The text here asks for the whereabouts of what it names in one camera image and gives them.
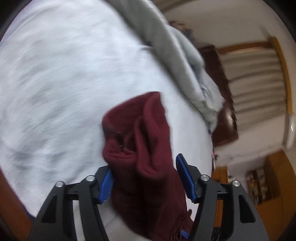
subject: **curtain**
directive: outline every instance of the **curtain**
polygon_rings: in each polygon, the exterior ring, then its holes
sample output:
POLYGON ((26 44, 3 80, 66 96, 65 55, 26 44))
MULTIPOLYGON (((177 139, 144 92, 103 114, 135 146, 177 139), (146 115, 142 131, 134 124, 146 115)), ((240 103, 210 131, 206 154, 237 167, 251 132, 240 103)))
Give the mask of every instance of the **curtain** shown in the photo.
POLYGON ((287 112, 284 75, 274 49, 230 52, 220 55, 220 60, 238 131, 287 112))

